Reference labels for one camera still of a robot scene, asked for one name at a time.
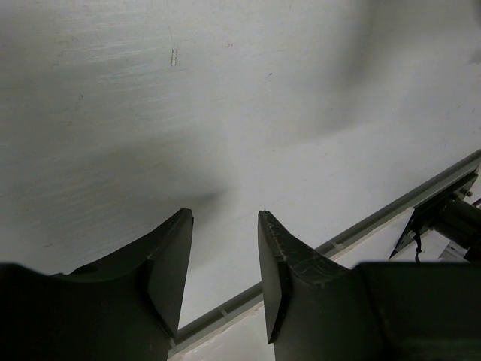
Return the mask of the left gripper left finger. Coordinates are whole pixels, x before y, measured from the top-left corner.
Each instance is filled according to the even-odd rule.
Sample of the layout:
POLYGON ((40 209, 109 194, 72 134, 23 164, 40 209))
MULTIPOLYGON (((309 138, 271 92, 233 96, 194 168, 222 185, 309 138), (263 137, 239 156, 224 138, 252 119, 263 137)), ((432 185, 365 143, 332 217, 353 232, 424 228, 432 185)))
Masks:
POLYGON ((3 360, 165 360, 180 321, 194 218, 182 208, 68 275, 1 266, 3 360))

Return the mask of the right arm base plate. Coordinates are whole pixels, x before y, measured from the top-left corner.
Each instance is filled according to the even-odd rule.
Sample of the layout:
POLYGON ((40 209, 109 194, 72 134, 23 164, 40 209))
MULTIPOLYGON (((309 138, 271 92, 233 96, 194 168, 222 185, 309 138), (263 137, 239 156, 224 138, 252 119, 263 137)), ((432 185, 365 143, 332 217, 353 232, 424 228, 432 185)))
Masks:
MULTIPOLYGON (((466 198, 473 195, 471 187, 475 184, 478 177, 479 175, 473 171, 446 189, 423 201, 420 205, 417 205, 390 256, 397 255, 409 244, 414 243, 416 245, 415 261, 418 262, 419 255, 422 252, 422 235, 428 231, 435 231, 433 229, 435 218, 450 199, 459 198, 466 201, 466 198)), ((480 209, 480 200, 476 200, 471 205, 480 209)))

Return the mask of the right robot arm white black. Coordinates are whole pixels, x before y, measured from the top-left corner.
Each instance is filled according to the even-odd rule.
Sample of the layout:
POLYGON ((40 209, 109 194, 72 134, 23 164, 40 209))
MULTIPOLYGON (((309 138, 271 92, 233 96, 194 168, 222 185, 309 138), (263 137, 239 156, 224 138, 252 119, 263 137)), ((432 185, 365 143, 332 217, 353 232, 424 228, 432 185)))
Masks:
POLYGON ((467 250, 464 258, 480 262, 480 209, 468 202, 450 199, 435 218, 433 229, 467 250))

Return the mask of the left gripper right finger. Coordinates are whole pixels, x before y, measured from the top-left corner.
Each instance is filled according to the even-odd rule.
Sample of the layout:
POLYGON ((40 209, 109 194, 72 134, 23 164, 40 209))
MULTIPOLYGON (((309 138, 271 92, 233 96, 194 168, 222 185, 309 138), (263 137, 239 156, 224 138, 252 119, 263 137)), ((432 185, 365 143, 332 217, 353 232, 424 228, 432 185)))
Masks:
POLYGON ((478 360, 480 266, 363 262, 348 269, 258 215, 268 343, 278 360, 478 360))

